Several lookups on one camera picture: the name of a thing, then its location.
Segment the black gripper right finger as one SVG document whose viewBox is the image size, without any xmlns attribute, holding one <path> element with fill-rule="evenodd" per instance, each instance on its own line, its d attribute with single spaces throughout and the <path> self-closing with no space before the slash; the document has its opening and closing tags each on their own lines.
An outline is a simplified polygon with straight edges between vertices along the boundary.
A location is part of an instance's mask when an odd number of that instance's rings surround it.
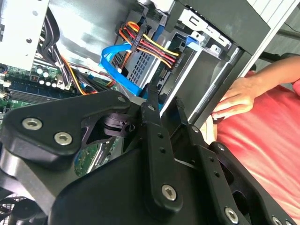
<svg viewBox="0 0 300 225">
<path fill-rule="evenodd" d="M 294 220 L 221 143 L 207 144 L 174 98 L 162 116 L 190 213 L 201 225 L 293 225 Z"/>
</svg>

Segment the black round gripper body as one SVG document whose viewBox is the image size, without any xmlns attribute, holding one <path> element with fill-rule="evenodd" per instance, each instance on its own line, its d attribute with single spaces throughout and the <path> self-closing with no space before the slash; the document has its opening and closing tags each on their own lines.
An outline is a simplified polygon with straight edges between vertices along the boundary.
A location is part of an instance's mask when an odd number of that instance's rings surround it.
<svg viewBox="0 0 300 225">
<path fill-rule="evenodd" d="M 223 225 L 225 215 L 213 209 L 207 188 L 194 168 L 175 163 L 183 196 L 182 209 L 158 220 L 144 203 L 140 150 L 134 150 L 74 181 L 57 197 L 51 225 Z"/>
</svg>

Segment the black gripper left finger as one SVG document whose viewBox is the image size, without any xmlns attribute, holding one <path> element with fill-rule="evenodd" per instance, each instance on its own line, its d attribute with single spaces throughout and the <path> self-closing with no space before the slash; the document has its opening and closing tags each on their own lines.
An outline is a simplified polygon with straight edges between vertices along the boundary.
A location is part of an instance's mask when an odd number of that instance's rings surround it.
<svg viewBox="0 0 300 225">
<path fill-rule="evenodd" d="M 77 153 L 117 136 L 128 141 L 123 155 L 141 151 L 146 209 L 153 213 L 180 211 L 183 200 L 170 137 L 162 126 L 158 94 L 152 86 L 141 105 L 109 90 L 9 112 L 2 124 L 0 166 L 25 187 L 44 212 L 51 213 L 63 189 L 79 179 L 73 171 Z"/>
</svg>

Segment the person's right hand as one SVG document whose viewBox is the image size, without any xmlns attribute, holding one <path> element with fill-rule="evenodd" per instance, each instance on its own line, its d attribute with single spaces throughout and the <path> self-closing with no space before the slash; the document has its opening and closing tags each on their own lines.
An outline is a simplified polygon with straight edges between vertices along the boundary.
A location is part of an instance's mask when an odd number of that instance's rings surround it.
<svg viewBox="0 0 300 225">
<path fill-rule="evenodd" d="M 259 95 L 260 80 L 258 78 L 239 78 L 224 94 L 211 115 L 214 119 L 225 119 L 246 113 L 253 108 L 254 100 Z"/>
</svg>

